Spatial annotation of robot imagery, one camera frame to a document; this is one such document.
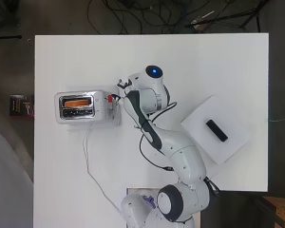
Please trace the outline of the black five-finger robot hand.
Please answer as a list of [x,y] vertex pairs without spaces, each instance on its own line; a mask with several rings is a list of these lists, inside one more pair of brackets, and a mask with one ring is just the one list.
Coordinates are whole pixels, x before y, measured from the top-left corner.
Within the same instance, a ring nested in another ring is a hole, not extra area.
[[128,79],[126,82],[120,79],[116,84],[116,87],[118,88],[119,92],[111,94],[112,100],[116,105],[121,105],[124,102],[126,95],[132,90],[132,82],[130,79]]

